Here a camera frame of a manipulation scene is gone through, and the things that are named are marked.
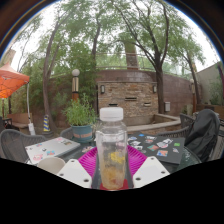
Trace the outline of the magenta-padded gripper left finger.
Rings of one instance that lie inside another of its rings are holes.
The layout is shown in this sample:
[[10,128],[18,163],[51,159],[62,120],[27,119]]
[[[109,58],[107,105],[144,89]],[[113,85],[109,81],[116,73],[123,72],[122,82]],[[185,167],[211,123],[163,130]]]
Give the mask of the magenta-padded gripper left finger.
[[83,188],[98,188],[100,174],[96,147],[91,147],[87,152],[74,150],[65,159],[66,164],[59,171],[59,177]]

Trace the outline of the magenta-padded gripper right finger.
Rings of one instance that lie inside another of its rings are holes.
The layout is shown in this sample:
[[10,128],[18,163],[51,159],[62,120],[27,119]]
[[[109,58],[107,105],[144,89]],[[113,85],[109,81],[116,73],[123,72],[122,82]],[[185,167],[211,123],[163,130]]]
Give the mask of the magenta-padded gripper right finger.
[[167,169],[155,156],[147,157],[131,146],[127,147],[127,152],[134,188],[141,188],[169,175]]

